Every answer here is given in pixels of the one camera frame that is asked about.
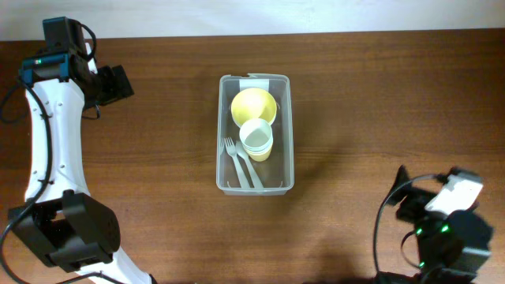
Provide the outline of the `short white plastic spoon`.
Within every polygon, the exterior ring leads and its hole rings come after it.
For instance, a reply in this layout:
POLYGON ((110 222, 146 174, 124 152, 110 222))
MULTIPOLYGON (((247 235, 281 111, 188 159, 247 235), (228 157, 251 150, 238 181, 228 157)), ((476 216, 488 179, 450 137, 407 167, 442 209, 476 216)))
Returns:
POLYGON ((241 188, 242 189, 248 188, 249 181, 247 180, 244 170, 242 169, 241 164, 238 160, 238 154, 237 154, 237 150, 236 150, 234 142, 232 141, 232 139, 230 137, 227 137, 224 139, 224 143, 226 146, 227 154, 232 158, 232 160, 234 162, 234 167, 235 167, 241 188))

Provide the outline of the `long white plastic spoon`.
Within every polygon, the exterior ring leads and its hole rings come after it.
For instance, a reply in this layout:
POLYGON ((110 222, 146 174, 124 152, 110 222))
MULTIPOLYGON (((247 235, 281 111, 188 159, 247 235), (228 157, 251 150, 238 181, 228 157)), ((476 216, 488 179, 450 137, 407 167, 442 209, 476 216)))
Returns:
POLYGON ((238 155, 245 161, 245 165, 247 166, 249 176, 251 177, 251 181, 254 185, 254 188, 255 189, 262 189, 263 184, 262 184, 259 176, 257 175, 252 163, 250 162, 249 155, 247 154, 244 147, 242 146, 242 143, 240 141, 237 141, 235 146, 236 146, 236 150, 237 150, 238 155))

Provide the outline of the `yellow plastic cup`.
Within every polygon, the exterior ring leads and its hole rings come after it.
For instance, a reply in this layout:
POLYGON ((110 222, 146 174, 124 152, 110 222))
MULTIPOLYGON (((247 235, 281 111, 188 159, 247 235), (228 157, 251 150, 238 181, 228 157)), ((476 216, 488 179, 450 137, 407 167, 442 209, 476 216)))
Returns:
POLYGON ((252 152, 252 151, 247 151, 246 152, 249 157, 251 159, 253 159, 254 161, 256 162, 263 162, 265 161, 266 159, 268 159, 268 157, 270 156, 271 154, 271 149, 268 149, 268 150, 265 150, 265 151, 262 151, 262 152, 252 152))

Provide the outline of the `yellow plastic bowl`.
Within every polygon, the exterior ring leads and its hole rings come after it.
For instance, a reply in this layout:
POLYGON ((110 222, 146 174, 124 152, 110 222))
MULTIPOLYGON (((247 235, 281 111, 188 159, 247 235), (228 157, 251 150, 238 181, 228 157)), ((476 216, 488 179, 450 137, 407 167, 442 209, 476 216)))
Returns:
POLYGON ((272 125, 277 115, 277 102, 268 91, 246 88, 234 97, 230 110, 232 119, 239 128, 253 118, 264 119, 272 125))

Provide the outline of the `cream plastic cup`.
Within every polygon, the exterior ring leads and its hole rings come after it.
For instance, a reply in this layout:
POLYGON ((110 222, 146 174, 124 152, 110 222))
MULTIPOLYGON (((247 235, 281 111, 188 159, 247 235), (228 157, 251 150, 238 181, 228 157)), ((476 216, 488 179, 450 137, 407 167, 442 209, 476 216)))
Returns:
POLYGON ((246 121, 239 131, 239 139, 250 148, 263 148, 273 145, 273 131, 270 124, 262 118, 246 121))

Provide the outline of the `green plastic cup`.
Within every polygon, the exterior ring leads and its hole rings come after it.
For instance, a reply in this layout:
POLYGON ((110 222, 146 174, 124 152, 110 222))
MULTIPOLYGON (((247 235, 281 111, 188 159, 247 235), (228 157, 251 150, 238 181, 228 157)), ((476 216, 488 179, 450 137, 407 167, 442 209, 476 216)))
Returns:
POLYGON ((243 148, 245 149, 245 151, 248 155, 259 156, 259 155, 264 155, 264 154, 270 152, 272 149, 272 145, 269 144, 263 148, 250 148, 247 145, 243 144, 243 148))

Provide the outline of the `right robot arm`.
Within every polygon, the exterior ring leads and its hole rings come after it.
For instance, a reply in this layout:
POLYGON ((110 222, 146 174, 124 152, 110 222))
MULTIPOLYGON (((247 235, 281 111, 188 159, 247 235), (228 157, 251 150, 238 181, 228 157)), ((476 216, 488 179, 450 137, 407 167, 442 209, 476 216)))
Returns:
POLYGON ((398 168, 395 182, 376 215, 372 254, 374 283, 472 283, 478 270, 491 256, 492 226, 475 213, 482 178, 474 172, 453 167, 446 174, 410 177, 406 167, 398 168), (402 239, 414 236, 419 261, 406 262, 417 269, 413 276, 380 270, 377 255, 380 219, 386 206, 398 206, 396 219, 413 229, 402 239))

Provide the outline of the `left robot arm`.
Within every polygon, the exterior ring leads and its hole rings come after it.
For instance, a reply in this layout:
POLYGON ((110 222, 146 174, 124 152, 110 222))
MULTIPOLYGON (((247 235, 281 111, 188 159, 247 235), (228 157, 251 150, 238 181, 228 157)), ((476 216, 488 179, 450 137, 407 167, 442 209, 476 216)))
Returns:
POLYGON ((6 232, 72 282, 152 283, 122 249, 115 213, 92 198, 84 177, 84 112, 133 94, 125 70, 96 65, 96 44, 84 39, 91 31, 79 21, 46 19, 43 31, 45 47, 17 77, 30 110, 32 161, 24 204, 9 210, 6 232))

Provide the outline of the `clear plastic storage container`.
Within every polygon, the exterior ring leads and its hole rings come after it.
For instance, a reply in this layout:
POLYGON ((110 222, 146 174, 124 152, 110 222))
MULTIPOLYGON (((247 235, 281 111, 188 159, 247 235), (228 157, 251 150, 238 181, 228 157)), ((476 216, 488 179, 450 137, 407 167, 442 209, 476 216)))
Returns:
POLYGON ((216 184, 225 194, 231 196, 279 196, 294 186, 294 132, 288 77, 250 73, 247 77, 225 75, 220 79, 216 184), (224 143, 227 137, 230 137, 234 144, 240 141, 240 128, 232 119, 230 105, 237 93, 246 88, 261 88, 268 91, 277 102, 276 119, 270 125, 273 131, 270 156, 263 162, 256 162, 249 157, 263 184, 262 189, 254 188, 245 161, 238 155, 238 160, 249 181, 248 188, 241 188, 234 162, 227 154, 224 143))

